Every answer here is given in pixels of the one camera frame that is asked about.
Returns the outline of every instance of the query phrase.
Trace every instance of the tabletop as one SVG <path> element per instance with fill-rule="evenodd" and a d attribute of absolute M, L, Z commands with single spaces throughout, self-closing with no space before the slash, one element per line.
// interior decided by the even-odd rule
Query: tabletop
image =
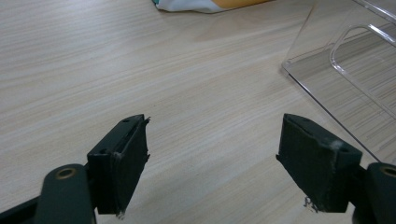
<path fill-rule="evenodd" d="M 312 0 L 217 14 L 150 0 L 3 1 L 0 212 L 86 154 L 121 119 L 151 117 L 124 220 L 99 223 L 351 223 L 315 213 L 276 160 L 282 117 L 361 147 L 281 70 Z M 375 160 L 364 153 L 362 166 Z"/>

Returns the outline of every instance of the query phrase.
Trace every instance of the colorful wrapper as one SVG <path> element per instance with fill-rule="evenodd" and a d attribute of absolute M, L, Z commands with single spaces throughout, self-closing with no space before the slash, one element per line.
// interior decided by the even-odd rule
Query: colorful wrapper
<path fill-rule="evenodd" d="M 158 9 L 166 11 L 221 12 L 238 7 L 247 7 L 269 0 L 153 0 Z"/>

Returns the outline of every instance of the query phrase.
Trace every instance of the transparent acrylic box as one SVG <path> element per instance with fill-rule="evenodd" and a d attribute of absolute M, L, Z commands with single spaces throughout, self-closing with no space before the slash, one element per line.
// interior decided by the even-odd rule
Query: transparent acrylic box
<path fill-rule="evenodd" d="M 363 147 L 396 164 L 396 0 L 318 0 L 282 66 Z"/>

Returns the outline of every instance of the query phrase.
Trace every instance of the black plastic part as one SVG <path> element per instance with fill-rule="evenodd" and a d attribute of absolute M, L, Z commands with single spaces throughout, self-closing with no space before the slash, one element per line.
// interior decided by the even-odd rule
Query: black plastic part
<path fill-rule="evenodd" d="M 37 208 L 38 197 L 25 203 L 21 203 L 0 214 L 2 224 L 33 224 L 35 209 Z"/>
<path fill-rule="evenodd" d="M 95 222 L 84 166 L 69 164 L 47 174 L 35 211 L 35 223 Z"/>
<path fill-rule="evenodd" d="M 310 119 L 285 114 L 276 158 L 322 212 L 345 212 L 361 152 Z"/>
<path fill-rule="evenodd" d="M 123 213 L 149 159 L 144 115 L 120 121 L 88 157 L 92 197 L 99 214 Z"/>
<path fill-rule="evenodd" d="M 378 162 L 370 164 L 365 187 L 377 222 L 396 223 L 396 166 Z"/>

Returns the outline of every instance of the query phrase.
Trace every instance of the snack package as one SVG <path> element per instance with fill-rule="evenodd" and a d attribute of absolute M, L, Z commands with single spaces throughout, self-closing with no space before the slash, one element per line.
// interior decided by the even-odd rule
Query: snack package
<path fill-rule="evenodd" d="M 214 13 L 238 7 L 247 7 L 269 0 L 152 0 L 158 9 L 166 11 L 199 11 Z"/>

